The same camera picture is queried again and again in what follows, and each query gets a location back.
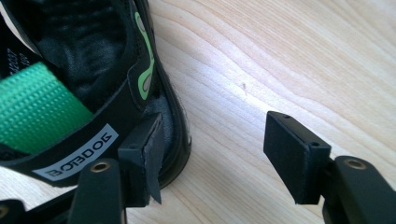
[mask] wood table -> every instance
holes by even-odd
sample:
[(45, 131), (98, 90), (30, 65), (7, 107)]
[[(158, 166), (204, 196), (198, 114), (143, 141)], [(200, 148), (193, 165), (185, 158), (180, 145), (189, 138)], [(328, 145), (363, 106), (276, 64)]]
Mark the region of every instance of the wood table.
[[(130, 223), (322, 223), (321, 205), (295, 205), (262, 152), (269, 110), (396, 189), (395, 1), (149, 2), (192, 153), (163, 204), (128, 209)], [(0, 185), (0, 200), (27, 208), (69, 190), (3, 168)]]

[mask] shoe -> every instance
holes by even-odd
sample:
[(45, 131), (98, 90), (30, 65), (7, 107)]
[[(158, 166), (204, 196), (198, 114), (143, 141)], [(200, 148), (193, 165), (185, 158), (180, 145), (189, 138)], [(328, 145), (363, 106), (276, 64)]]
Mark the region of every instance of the shoe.
[(191, 136), (155, 48), (147, 0), (2, 4), (35, 53), (0, 22), (0, 60), (9, 64), (0, 69), (0, 101), (8, 102), (0, 102), (0, 165), (55, 187), (76, 185), (84, 165), (116, 159), (139, 121), (161, 113), (161, 187), (180, 174)]

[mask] green logo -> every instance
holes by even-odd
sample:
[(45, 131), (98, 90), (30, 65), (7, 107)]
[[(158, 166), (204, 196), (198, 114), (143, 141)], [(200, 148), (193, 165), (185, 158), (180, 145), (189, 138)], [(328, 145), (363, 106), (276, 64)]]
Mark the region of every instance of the green logo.
[(147, 100), (149, 96), (149, 87), (151, 84), (152, 71), (154, 67), (154, 55), (151, 50), (148, 34), (146, 33), (145, 26), (142, 22), (142, 19), (140, 18), (139, 13), (136, 12), (134, 14), (134, 18), (136, 19), (136, 23), (137, 26), (139, 27), (140, 33), (145, 38), (145, 42), (148, 47), (149, 59), (150, 59), (149, 68), (145, 72), (143, 72), (138, 79), (140, 96), (143, 98), (143, 100)]

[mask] black shoe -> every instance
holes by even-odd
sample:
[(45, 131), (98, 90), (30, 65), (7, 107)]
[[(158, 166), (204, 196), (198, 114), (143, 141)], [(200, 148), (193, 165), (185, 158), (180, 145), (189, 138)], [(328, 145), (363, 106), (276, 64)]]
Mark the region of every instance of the black shoe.
[[(68, 97), (73, 98), (72, 102), (81, 104), (82, 109), (79, 110), (86, 114), (82, 116), (83, 119), (74, 123), (70, 132), (62, 133), (54, 141), (40, 145), (43, 147), (20, 147), (20, 142), (24, 142), (26, 146), (32, 145), (26, 144), (29, 137), (25, 135), (16, 135), (21, 141), (17, 139), (10, 144), (8, 139), (0, 136), (0, 165), (52, 186), (75, 185), (78, 182), (78, 173), (85, 164), (98, 158), (116, 159), (120, 144), (139, 121), (152, 114), (161, 113), (165, 130), (165, 150), (159, 181), (161, 187), (164, 187), (174, 180), (190, 156), (191, 137), (184, 110), (155, 48), (148, 2), (3, 0), (2, 3), (24, 42), (37, 55), (17, 40), (1, 21), (0, 34), (2, 40), (6, 41), (0, 46), (3, 51), (0, 53), (4, 54), (0, 60), (7, 64), (8, 54), (15, 53), (14, 63), (17, 67), (2, 66), (4, 68), (0, 69), (0, 90), (9, 75), (21, 77), (20, 70), (25, 66), (27, 68), (22, 72), (32, 71), (29, 70), (32, 67), (39, 72), (47, 69), (64, 85), (66, 93), (63, 93), (70, 94)], [(27, 80), (24, 83), (30, 83), (29, 77), (24, 79)], [(28, 99), (24, 101), (26, 104), (55, 104), (47, 102), (51, 98), (43, 100), (47, 97), (42, 96), (33, 97), (32, 102), (30, 96), (34, 93), (26, 92), (20, 87), (16, 94)], [(11, 98), (0, 97), (0, 100)], [(32, 114), (38, 113), (32, 108), (29, 113), (24, 112), (23, 115), (28, 118), (25, 120), (29, 121)], [(35, 119), (37, 124), (20, 123), (14, 117), (1, 120), (0, 117), (0, 128), (7, 127), (4, 123), (8, 127), (35, 127), (52, 116), (51, 113), (40, 115), (38, 116), (42, 120)], [(54, 125), (52, 122), (44, 125), (46, 132), (56, 130), (57, 125), (59, 127), (69, 124), (71, 121), (68, 120), (75, 117), (69, 114), (63, 116), (63, 119), (55, 119), (61, 124)], [(43, 135), (41, 131), (40, 129), (36, 135)]]

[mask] green stripe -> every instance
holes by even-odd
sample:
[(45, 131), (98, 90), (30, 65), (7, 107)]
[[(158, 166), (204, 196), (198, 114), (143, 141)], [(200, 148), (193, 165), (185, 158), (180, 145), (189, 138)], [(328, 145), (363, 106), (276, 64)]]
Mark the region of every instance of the green stripe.
[(0, 143), (19, 151), (37, 153), (91, 117), (43, 63), (0, 81)]
[(149, 43), (149, 36), (146, 33), (146, 29), (142, 22), (142, 18), (140, 18), (138, 12), (134, 14), (134, 18), (136, 20), (137, 26), (139, 27), (140, 34), (142, 34), (142, 36), (145, 38), (146, 46), (148, 47), (149, 67), (146, 71), (140, 74), (140, 77), (137, 80), (140, 96), (142, 97), (143, 100), (147, 100), (149, 96), (149, 88), (151, 85), (152, 71), (154, 69), (154, 55), (152, 53), (151, 45)]

